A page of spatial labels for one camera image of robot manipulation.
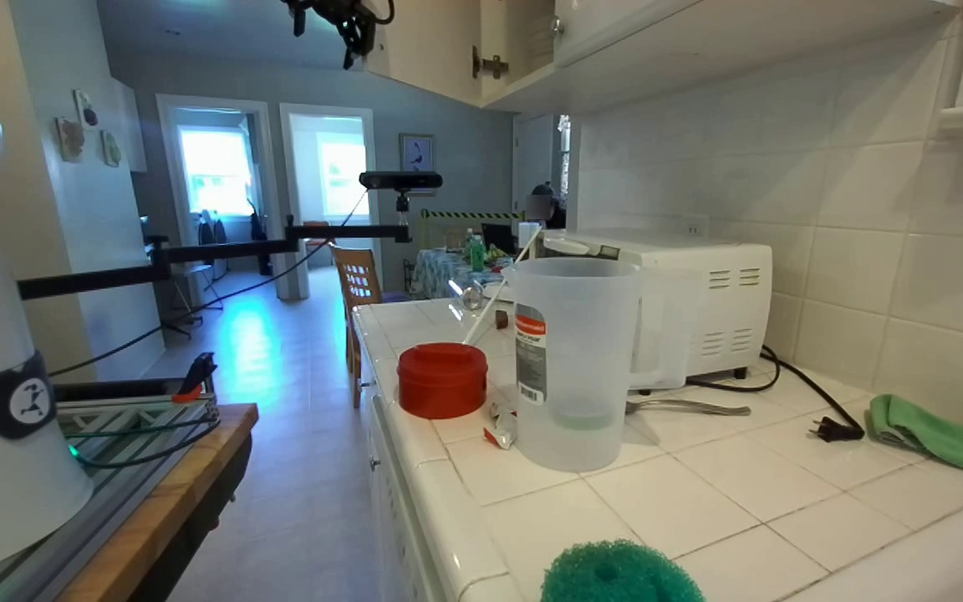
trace ceiling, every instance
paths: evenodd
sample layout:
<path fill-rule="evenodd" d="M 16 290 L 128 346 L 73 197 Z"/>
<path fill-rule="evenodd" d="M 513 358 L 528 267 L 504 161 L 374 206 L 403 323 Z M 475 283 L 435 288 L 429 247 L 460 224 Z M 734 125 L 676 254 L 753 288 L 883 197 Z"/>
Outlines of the ceiling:
<path fill-rule="evenodd" d="M 283 0 L 95 0 L 109 60 L 260 60 L 314 69 L 345 67 L 341 32 L 307 11 L 292 35 Z"/>

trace chair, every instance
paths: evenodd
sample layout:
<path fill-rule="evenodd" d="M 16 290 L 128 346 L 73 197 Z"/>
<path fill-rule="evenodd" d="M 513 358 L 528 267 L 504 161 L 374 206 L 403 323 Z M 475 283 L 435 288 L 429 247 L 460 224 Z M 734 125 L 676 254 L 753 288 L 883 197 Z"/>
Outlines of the chair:
<path fill-rule="evenodd" d="M 329 247 L 334 264 L 336 264 L 336 279 L 341 279 L 341 297 L 345 297 L 345 361 L 348 361 L 348 376 L 351 376 L 351 401 L 356 409 L 362 391 L 356 391 L 356 376 L 362 376 L 362 346 L 356 346 L 356 333 L 351 323 L 351 310 L 356 303 L 380 303 L 380 279 L 379 279 L 379 267 L 374 267 L 374 251 L 366 247 Z"/>

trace green scrub brush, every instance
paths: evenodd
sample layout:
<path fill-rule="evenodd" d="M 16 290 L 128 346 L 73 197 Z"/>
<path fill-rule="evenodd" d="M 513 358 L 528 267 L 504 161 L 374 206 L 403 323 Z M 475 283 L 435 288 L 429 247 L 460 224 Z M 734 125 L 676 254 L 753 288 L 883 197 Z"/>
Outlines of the green scrub brush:
<path fill-rule="evenodd" d="M 546 573 L 540 602 L 702 602 L 696 582 L 634 541 L 565 547 Z"/>

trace picture frame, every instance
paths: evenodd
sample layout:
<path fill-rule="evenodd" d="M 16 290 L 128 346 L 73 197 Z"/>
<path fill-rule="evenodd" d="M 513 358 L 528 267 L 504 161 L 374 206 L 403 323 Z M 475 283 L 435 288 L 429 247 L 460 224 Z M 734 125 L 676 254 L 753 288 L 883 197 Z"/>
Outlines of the picture frame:
<path fill-rule="evenodd" d="M 431 132 L 400 132 L 400 169 L 435 169 L 438 146 Z"/>

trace floor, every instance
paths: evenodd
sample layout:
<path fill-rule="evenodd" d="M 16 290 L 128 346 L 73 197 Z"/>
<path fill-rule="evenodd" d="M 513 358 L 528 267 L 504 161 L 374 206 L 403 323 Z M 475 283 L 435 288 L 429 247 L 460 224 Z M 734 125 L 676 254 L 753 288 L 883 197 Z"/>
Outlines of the floor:
<path fill-rule="evenodd" d="M 227 275 L 218 294 L 254 283 Z M 260 422 L 236 499 L 169 599 L 370 602 L 374 523 L 362 418 L 345 373 L 345 315 L 329 267 L 309 269 L 307 300 L 270 288 L 204 310 L 189 341 L 166 333 L 166 373 L 196 352 L 218 358 L 218 397 L 254 401 Z"/>

